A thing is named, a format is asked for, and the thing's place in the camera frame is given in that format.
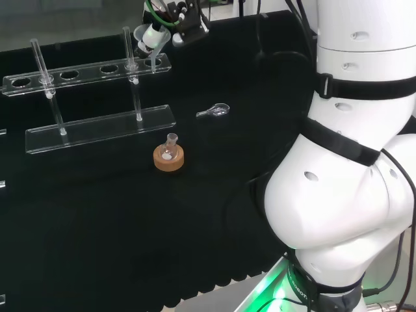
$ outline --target rack hole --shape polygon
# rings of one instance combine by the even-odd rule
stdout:
[[[31,83],[30,78],[27,78],[27,77],[17,78],[15,81],[12,82],[12,86],[15,88],[23,88],[27,86],[29,83]]]
[[[144,64],[148,67],[151,67],[151,60],[145,60]],[[160,66],[162,64],[162,61],[159,58],[156,58],[155,64],[156,64],[156,67]]]
[[[48,75],[49,76],[49,82],[53,82],[53,76],[52,75]],[[39,77],[39,82],[42,83],[43,85],[46,85],[46,79],[43,75],[41,75]]]
[[[115,73],[118,71],[117,65],[106,65],[100,68],[102,73]]]
[[[64,80],[72,80],[78,76],[79,76],[79,71],[77,70],[64,71],[63,73],[60,73],[60,77]]]

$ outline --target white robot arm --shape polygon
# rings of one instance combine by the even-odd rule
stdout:
[[[318,0],[317,72],[325,75],[308,114],[327,132],[373,152],[387,150],[413,181],[416,135],[397,134],[415,109],[416,88],[406,93],[395,82],[416,77],[415,12],[414,0]],[[367,96],[366,86],[380,86],[380,94]],[[364,90],[364,96],[343,88]],[[317,283],[342,290],[360,281],[372,260],[412,224],[414,194],[384,153],[363,164],[307,137],[299,135],[271,177],[266,215]],[[300,297],[288,288],[293,299]],[[362,298],[354,311],[366,311]]]

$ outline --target cable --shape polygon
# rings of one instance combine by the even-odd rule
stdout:
[[[261,8],[261,0],[257,0],[257,14],[255,16],[255,32],[257,35],[257,43],[259,44],[260,54],[263,55],[263,46],[261,45],[260,40],[260,8]]]
[[[151,15],[155,18],[155,20],[157,20],[160,24],[167,26],[167,27],[175,27],[177,24],[179,24],[179,21],[175,21],[173,23],[168,23],[167,21],[164,21],[163,19],[161,19],[157,13],[155,12],[155,10],[153,9],[152,5],[150,4],[149,0],[145,0],[146,5],[148,6],[148,9],[151,13]]]
[[[277,52],[274,52],[272,54],[272,56],[274,56],[274,57],[284,56],[284,55],[294,55],[294,56],[300,57],[301,59],[305,60],[309,64],[311,63],[311,60],[309,60],[306,55],[301,54],[301,53],[296,52],[296,51],[277,51]]]
[[[405,171],[405,169],[398,163],[398,161],[390,155],[388,151],[385,149],[382,149],[382,153],[387,156],[390,161],[395,164],[395,166],[402,172],[403,176],[406,178],[406,181],[409,183],[409,186],[411,188],[411,191],[413,193],[413,217],[411,219],[411,236],[410,236],[410,255],[409,255],[409,271],[408,271],[408,281],[406,283],[406,289],[404,291],[403,297],[400,301],[400,303],[397,305],[397,311],[400,312],[400,310],[403,308],[404,302],[406,298],[408,297],[408,294],[410,292],[411,287],[411,279],[413,277],[413,263],[415,261],[415,234],[416,234],[416,187],[413,181],[411,180],[408,173]]]
[[[243,0],[239,0],[239,16],[240,16],[240,19],[244,17]]]
[[[310,46],[311,48],[311,56],[312,56],[312,60],[314,61],[315,58],[313,56],[313,51],[312,51],[312,40],[313,40],[313,36],[312,36],[312,30],[311,30],[311,26],[309,24],[309,21],[307,20],[307,15],[305,12],[305,8],[304,5],[302,3],[302,0],[296,0],[296,3],[298,3],[298,7],[299,7],[299,11],[300,11],[300,15],[302,17],[302,24],[303,24],[303,28],[306,30],[306,34],[307,34],[307,44]]]
[[[165,17],[167,17],[170,21],[172,20],[172,18],[164,11],[160,10],[160,8],[157,7],[157,5],[155,5],[155,3],[153,3],[152,0],[150,0],[151,5],[153,6],[153,9],[157,9],[160,11],[161,14],[163,14]]]
[[[169,17],[171,17],[171,16],[170,16],[170,13],[169,13],[168,6],[166,5],[166,3],[165,3],[163,0],[158,0],[158,2],[162,5],[162,7],[163,7],[163,8],[164,8],[164,10],[166,11],[166,13],[169,15]]]
[[[403,307],[403,310],[416,312],[416,305],[413,305],[413,304],[403,304],[402,307]]]
[[[207,19],[207,17],[202,12],[201,0],[196,0],[196,4],[198,5],[198,13],[200,14],[200,17],[202,18],[202,21],[205,24],[207,24],[209,22],[209,20]]]
[[[391,277],[389,281],[381,288],[371,288],[371,289],[364,289],[363,290],[363,297],[369,297],[374,296],[375,294],[380,294],[382,291],[385,291],[387,288],[390,287],[392,282],[395,280],[398,267],[400,265],[400,258],[402,256],[402,247],[403,247],[403,238],[404,238],[404,232],[400,234],[400,239],[398,241],[398,249],[397,249],[397,257],[396,257],[396,265],[395,269],[393,270],[393,273],[391,274]]]
[[[298,23],[301,26],[302,32],[303,32],[305,40],[306,40],[307,51],[309,53],[309,56],[311,57],[311,62],[314,62],[315,58],[313,56],[313,50],[312,50],[312,45],[311,45],[312,38],[308,35],[311,32],[311,29],[310,28],[309,28],[309,30],[306,29],[307,26],[305,25],[304,21],[300,17],[299,12],[297,11],[296,7],[293,5],[292,0],[285,0],[285,2],[287,4],[287,6],[289,7],[289,9],[294,14],[296,20],[298,21]]]
[[[222,212],[222,228],[224,229],[224,231],[228,234],[228,226],[227,226],[227,212],[228,212],[228,208],[230,207],[231,203],[233,202],[233,200],[235,199],[235,197],[237,197],[237,194],[247,185],[252,184],[253,182],[257,181],[258,179],[261,179],[262,177],[265,177],[269,174],[270,172],[267,171],[265,173],[262,173],[260,175],[255,175],[252,179],[244,182],[243,184],[240,184],[225,200],[224,204],[222,205],[221,208],[221,212]]]
[[[301,303],[301,302],[297,302],[297,301],[294,301],[294,300],[292,300],[292,299],[289,299],[289,298],[273,298],[273,299],[270,299],[269,301],[267,301],[266,303],[264,303],[258,310],[257,310],[257,312],[260,312],[261,310],[263,310],[266,306],[268,306],[269,304],[271,304],[274,300],[285,300],[285,301],[288,301],[288,302],[292,302],[293,304],[298,304],[299,306],[304,306],[304,304],[303,303]]]
[[[292,140],[288,141],[283,147],[279,147],[277,150],[273,151],[268,158],[268,161],[266,162],[266,165],[262,168],[262,170],[258,171],[258,173],[255,176],[267,176],[268,174],[271,174],[276,170],[278,167],[277,164],[279,164],[283,159],[279,158],[279,156],[282,153],[287,153],[289,150],[288,148],[291,147],[294,142],[296,141],[297,136],[295,136]],[[249,184],[249,191],[250,191],[250,199],[252,200],[252,203],[255,207],[255,210],[257,211],[257,214],[261,217],[265,217],[265,209],[264,209],[264,192],[262,192],[262,196],[258,196],[259,194],[259,179],[254,181],[255,183]]]

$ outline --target black table surface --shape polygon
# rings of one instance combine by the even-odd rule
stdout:
[[[265,52],[305,53],[298,30],[288,12],[262,16]],[[119,36],[42,51],[48,68],[124,57]],[[25,130],[53,124],[46,99],[0,97],[6,311],[160,311],[277,261],[281,246],[242,185],[298,135],[309,64],[286,54],[257,62],[253,17],[214,22],[206,40],[164,51],[172,69],[143,76],[140,96],[143,107],[171,106],[171,129],[27,155]],[[36,71],[30,49],[0,53],[0,64],[0,76]],[[58,89],[57,100],[66,122],[133,108],[127,79]],[[229,115],[195,118],[215,103]],[[185,150],[175,174],[152,159],[169,132]]]

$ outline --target test tube rack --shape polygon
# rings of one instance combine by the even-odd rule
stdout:
[[[138,27],[135,36],[140,39],[148,26]],[[54,70],[47,70],[38,40],[32,39],[32,50],[39,71],[4,77],[2,93],[6,96],[22,96],[44,92],[56,124],[26,130],[26,153],[41,153],[173,127],[176,121],[169,105],[142,109],[139,97],[139,76],[167,72],[171,68],[166,54],[159,54],[171,36],[167,29],[164,32],[162,42],[146,59],[134,57],[130,29],[124,27],[125,59]],[[63,121],[56,99],[57,89],[121,78],[129,79],[134,110],[74,122]]]

